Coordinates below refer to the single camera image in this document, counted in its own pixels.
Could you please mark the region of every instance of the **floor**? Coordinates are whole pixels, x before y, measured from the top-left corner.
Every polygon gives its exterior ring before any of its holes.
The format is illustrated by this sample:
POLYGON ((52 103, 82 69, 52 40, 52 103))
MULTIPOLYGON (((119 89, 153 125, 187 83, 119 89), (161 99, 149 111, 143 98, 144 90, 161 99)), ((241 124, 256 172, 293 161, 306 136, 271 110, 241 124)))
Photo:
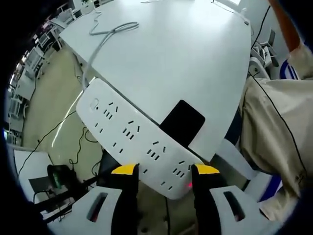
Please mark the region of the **floor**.
MULTIPOLYGON (((82 86, 74 72, 72 54, 66 49, 53 52, 50 64, 44 75, 37 81, 36 90, 31 99, 23 131, 23 146, 34 148, 47 132, 56 126, 69 113, 75 110, 76 102, 82 93, 82 86)), ((47 152, 56 165, 68 165, 69 159, 74 162, 79 151, 79 138, 83 132, 83 123, 76 113, 69 116, 55 131, 48 135, 39 145, 39 150, 47 152)), ((88 133, 90 140, 95 140, 88 133)), ((79 180, 91 178, 91 169, 101 158, 101 146, 81 140, 81 151, 78 163, 74 165, 79 180)), ((230 185, 242 187, 245 180, 234 170, 224 165, 220 159, 213 159, 226 176, 230 185)), ((164 197, 144 184, 139 184, 138 209, 143 214, 138 230, 148 229, 142 234, 166 234, 166 216, 164 197)), ((193 193, 190 192, 180 200, 169 201, 172 234, 179 234, 195 223, 196 213, 193 207, 193 193)))

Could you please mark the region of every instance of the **office desk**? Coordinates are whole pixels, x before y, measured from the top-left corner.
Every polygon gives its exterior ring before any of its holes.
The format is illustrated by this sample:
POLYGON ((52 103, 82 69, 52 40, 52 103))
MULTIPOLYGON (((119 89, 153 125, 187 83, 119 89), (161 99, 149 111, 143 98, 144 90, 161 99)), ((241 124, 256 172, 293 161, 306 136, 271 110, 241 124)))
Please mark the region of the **office desk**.
MULTIPOLYGON (((208 0, 114 0, 95 30, 127 22, 139 28, 113 35, 92 68, 157 124, 183 99, 205 117, 188 146, 211 160, 237 110, 250 57, 250 25, 208 0)), ((103 35, 90 36, 95 13, 78 18, 62 33, 85 62, 103 35)))

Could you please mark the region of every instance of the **power strip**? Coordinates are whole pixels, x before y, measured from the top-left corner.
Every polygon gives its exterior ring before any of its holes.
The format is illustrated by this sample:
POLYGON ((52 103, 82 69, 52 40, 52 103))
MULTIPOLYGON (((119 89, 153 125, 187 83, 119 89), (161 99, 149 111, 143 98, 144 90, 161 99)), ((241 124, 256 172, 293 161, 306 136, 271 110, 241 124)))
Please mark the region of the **power strip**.
POLYGON ((76 107, 96 140, 121 165, 139 163, 139 179, 170 198, 191 188, 191 165, 203 164, 101 79, 93 80, 76 107))

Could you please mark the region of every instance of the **person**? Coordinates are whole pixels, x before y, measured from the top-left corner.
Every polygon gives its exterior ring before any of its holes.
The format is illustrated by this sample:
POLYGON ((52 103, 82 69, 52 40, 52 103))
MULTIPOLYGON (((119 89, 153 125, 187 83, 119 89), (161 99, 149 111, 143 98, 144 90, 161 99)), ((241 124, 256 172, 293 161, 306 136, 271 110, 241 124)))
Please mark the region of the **person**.
POLYGON ((289 65, 295 68, 299 80, 253 76, 247 79, 239 106, 243 120, 240 148, 243 156, 260 171, 281 177, 283 187, 261 203, 261 210, 270 220, 285 221, 302 191, 312 186, 313 54, 309 48, 312 38, 299 20, 299 13, 291 9, 294 5, 287 3, 291 1, 269 2, 290 51, 289 65), (308 46, 302 43, 297 31, 308 46))

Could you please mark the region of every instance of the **white cable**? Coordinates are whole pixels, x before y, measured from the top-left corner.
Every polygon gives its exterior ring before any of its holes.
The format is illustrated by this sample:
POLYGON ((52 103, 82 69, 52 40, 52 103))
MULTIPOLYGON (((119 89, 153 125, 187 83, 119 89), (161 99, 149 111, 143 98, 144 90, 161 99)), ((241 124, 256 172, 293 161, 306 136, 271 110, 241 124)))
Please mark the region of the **white cable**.
POLYGON ((93 32, 97 28, 97 26, 99 25, 98 18, 101 16, 101 12, 95 11, 95 13, 97 14, 97 16, 93 19, 93 21, 95 22, 95 26, 89 31, 89 35, 94 36, 94 35, 105 34, 105 37, 102 39, 100 44, 97 46, 97 48, 92 53, 89 61, 87 62, 87 65, 84 69, 83 77, 82 77, 83 90, 85 90, 89 85, 89 83, 86 79, 86 74, 87 74, 91 64, 93 63, 97 53, 99 52, 100 48, 104 45, 104 43, 106 43, 106 41, 115 33, 118 33, 121 31, 126 31, 126 30, 131 30, 131 29, 135 29, 135 28, 139 27, 138 22, 129 22, 129 23, 121 24, 118 27, 111 29, 110 31, 93 32))

